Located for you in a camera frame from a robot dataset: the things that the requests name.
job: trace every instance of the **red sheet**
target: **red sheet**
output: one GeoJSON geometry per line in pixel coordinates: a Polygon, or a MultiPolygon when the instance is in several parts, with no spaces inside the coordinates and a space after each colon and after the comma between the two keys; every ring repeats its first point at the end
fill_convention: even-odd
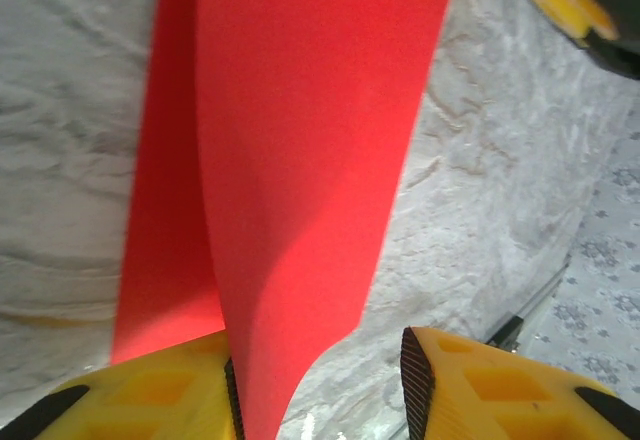
{"type": "Polygon", "coordinates": [[[360,320],[447,1],[159,0],[114,361],[226,323],[275,438],[360,320]]]}

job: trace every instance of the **patterned fabric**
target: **patterned fabric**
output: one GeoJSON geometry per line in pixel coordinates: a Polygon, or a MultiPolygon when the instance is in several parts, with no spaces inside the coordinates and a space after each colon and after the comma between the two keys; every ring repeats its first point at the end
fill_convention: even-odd
{"type": "Polygon", "coordinates": [[[640,109],[580,225],[528,356],[596,378],[640,408],[640,109]]]}

